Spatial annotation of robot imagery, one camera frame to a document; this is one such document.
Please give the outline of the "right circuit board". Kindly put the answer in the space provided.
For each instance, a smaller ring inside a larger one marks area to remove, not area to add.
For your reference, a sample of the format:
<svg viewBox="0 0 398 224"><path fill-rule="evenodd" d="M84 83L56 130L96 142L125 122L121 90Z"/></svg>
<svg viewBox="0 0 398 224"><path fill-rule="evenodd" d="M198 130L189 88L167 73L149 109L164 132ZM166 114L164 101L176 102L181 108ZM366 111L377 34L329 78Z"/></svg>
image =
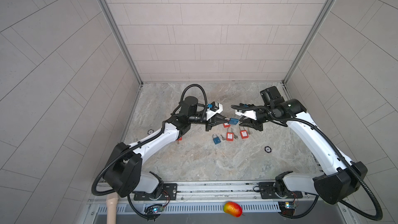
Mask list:
<svg viewBox="0 0 398 224"><path fill-rule="evenodd" d="M278 202L278 206L280 209L279 215L284 215L288 217L292 217L295 214L296 204L293 202Z"/></svg>

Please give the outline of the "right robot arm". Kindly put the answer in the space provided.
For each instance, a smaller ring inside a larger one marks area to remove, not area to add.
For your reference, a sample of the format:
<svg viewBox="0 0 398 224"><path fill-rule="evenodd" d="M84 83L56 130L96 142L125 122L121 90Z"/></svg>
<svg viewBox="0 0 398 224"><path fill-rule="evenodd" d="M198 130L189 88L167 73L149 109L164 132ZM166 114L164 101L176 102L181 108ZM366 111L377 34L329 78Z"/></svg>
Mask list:
<svg viewBox="0 0 398 224"><path fill-rule="evenodd" d="M319 163L320 172L300 174L287 171L275 178L276 193L284 197L290 191L318 195L326 203L334 205L356 192L360 183L350 172L353 169L361 178L368 169L361 162L354 162L338 148L332 146L316 131L316 125L304 105L297 99L284 100L275 86L260 92L264 105L243 104L237 110L241 126L258 131L263 124L274 121L286 124L308 147Z"/></svg>

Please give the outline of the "mango fruit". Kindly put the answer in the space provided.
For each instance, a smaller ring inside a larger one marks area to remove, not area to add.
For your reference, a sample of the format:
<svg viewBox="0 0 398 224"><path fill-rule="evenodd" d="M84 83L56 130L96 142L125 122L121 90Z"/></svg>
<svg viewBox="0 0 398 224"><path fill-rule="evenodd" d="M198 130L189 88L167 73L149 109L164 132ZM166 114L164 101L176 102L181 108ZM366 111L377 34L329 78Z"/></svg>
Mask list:
<svg viewBox="0 0 398 224"><path fill-rule="evenodd" d="M223 211L227 214L230 214L230 215L236 217L236 218L241 217L243 214L242 207L235 202L227 202L223 206Z"/></svg>

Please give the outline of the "blue padlock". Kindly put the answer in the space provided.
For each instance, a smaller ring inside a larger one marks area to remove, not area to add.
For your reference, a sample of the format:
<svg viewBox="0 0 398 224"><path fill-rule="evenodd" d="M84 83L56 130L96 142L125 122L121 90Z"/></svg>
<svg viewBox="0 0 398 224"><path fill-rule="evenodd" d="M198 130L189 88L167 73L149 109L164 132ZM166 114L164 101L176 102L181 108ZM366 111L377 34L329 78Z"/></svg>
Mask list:
<svg viewBox="0 0 398 224"><path fill-rule="evenodd" d="M213 140L213 142L214 142L215 145L221 143L221 139L220 139L219 136L216 135L216 134L213 134L213 135L212 135L212 140Z"/></svg>
<svg viewBox="0 0 398 224"><path fill-rule="evenodd" d="M229 124L230 125L237 125L237 124L239 124L239 120L236 119L236 118L230 118L229 119Z"/></svg>

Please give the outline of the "circuit board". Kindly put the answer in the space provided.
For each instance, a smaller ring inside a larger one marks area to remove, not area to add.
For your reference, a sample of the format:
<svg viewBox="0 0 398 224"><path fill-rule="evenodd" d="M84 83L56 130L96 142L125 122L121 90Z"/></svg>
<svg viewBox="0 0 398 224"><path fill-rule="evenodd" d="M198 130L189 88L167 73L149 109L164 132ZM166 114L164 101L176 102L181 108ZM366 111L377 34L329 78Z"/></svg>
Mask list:
<svg viewBox="0 0 398 224"><path fill-rule="evenodd" d="M164 206L162 204L154 204L145 208L145 214L155 215L160 214L164 211Z"/></svg>
<svg viewBox="0 0 398 224"><path fill-rule="evenodd" d="M278 206L280 209L279 215L284 215L288 217L292 217L295 214L296 204L293 202L278 202Z"/></svg>

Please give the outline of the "left circuit board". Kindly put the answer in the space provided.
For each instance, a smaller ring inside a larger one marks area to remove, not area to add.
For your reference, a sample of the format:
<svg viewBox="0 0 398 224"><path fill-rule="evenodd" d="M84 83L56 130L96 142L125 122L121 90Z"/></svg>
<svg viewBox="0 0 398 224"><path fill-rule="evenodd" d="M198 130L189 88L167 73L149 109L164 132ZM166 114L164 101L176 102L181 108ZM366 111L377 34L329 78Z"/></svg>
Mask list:
<svg viewBox="0 0 398 224"><path fill-rule="evenodd" d="M145 214L155 215L160 214L164 211L164 206L162 204L154 204L145 208Z"/></svg>

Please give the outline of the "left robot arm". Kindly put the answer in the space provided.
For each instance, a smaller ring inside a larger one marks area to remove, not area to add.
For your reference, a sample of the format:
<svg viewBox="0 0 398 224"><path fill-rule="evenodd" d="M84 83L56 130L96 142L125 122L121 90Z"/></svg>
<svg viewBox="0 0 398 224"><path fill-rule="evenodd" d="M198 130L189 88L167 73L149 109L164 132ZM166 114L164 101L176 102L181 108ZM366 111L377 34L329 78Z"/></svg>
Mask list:
<svg viewBox="0 0 398 224"><path fill-rule="evenodd" d="M212 102L205 105L202 111L197 110L198 105L197 98L188 96L179 103L179 112L163 121L161 129L136 143L116 145L105 168L99 174L99 178L104 179L111 189L97 191L96 185L93 185L92 193L103 196L115 192L124 198L138 192L158 198L164 182L153 172L142 172L143 164L164 146L182 138L192 124L203 124L205 130L210 131L214 126L229 122L221 114L222 104Z"/></svg>

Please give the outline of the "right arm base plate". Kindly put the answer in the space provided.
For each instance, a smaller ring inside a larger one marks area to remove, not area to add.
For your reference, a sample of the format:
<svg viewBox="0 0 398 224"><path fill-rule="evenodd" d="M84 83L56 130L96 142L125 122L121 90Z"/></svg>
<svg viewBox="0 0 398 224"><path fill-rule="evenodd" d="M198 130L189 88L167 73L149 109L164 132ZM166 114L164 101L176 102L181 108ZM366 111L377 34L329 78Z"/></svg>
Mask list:
<svg viewBox="0 0 398 224"><path fill-rule="evenodd" d="M303 194L300 191L289 191L279 187L274 181L260 182L253 190L259 192L262 199L301 199Z"/></svg>

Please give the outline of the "aluminium rail frame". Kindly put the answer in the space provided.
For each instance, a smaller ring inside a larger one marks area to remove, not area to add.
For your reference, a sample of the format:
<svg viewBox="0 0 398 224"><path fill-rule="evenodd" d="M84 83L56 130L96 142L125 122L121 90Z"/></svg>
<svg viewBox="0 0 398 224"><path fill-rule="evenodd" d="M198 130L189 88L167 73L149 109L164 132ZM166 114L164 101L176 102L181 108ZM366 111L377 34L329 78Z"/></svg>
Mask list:
<svg viewBox="0 0 398 224"><path fill-rule="evenodd" d="M260 182L274 180L235 180L235 181L166 181L164 183L177 183L176 200L166 201L134 201L132 202L141 214L145 208L154 204L168 203L161 215L165 214L221 214L227 202L239 204L244 213L276 213L280 212L278 202L293 202L296 204L308 202L310 205L315 196L304 193L301 199L262 199L259 192L253 190ZM97 215L107 215L106 196L91 195L88 199L85 218L80 219L80 224L94 223ZM360 224L359 219L346 206L338 203L342 219L346 224ZM119 196L117 215L136 214L129 205L127 198Z"/></svg>

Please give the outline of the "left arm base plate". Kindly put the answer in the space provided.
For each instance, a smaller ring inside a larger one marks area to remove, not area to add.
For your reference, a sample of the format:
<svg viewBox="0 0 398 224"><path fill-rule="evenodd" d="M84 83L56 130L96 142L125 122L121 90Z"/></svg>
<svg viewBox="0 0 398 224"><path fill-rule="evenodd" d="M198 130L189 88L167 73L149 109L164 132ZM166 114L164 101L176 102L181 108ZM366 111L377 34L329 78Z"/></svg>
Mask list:
<svg viewBox="0 0 398 224"><path fill-rule="evenodd" d="M163 183L153 193L134 192L134 201L176 200L177 187L177 183Z"/></svg>

